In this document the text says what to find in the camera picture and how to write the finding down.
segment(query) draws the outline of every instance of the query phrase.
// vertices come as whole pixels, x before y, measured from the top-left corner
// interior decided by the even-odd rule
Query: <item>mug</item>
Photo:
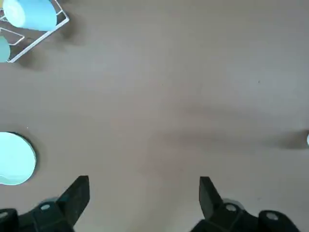
[[[11,55],[11,48],[4,36],[0,36],[0,62],[6,62]]]
[[[50,0],[4,0],[3,11],[9,23],[17,28],[50,31],[57,25]]]

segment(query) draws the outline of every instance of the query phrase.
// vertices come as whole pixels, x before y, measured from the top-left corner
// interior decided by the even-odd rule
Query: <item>light blue plate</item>
[[[0,184],[24,183],[33,174],[35,164],[30,143],[17,134],[0,132]]]

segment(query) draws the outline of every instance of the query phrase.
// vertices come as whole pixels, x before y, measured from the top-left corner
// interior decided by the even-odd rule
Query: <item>light blue cup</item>
[[[11,55],[11,48],[4,36],[0,36],[0,63],[6,62]]]
[[[3,11],[17,28],[50,31],[57,25],[56,11],[50,0],[4,0]]]

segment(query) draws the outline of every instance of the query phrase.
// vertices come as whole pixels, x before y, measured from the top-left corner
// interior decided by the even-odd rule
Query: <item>dish rack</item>
[[[7,60],[8,63],[17,61],[25,53],[69,22],[68,15],[64,12],[58,1],[51,0],[51,3],[56,10],[57,25],[54,30],[46,32],[14,27],[8,22],[3,9],[0,8],[0,35],[3,35],[7,39],[11,48],[11,56]]]

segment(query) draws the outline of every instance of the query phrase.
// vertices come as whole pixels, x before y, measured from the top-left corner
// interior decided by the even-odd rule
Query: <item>white wire rack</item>
[[[40,35],[38,38],[33,39],[32,43],[27,44],[25,47],[22,47],[22,49],[17,49],[17,52],[12,53],[10,58],[7,60],[8,63],[14,63],[19,58],[22,57],[25,53],[27,53],[29,50],[31,50],[33,47],[35,47],[38,43],[40,43],[42,40],[47,38],[49,35],[54,33],[56,30],[58,30],[60,27],[64,26],[66,23],[69,22],[68,15],[63,11],[62,7],[58,3],[57,0],[51,0],[53,3],[53,6],[56,9],[57,12],[57,25],[54,30],[44,32],[42,35]],[[9,29],[6,27],[1,27],[2,24],[8,24],[8,20],[5,18],[5,15],[3,13],[3,9],[0,8],[0,35],[5,32],[6,34],[11,34],[14,36],[13,41],[9,41],[9,45],[12,48],[19,46],[25,39],[25,35],[23,34],[22,29],[15,28],[11,26]]]

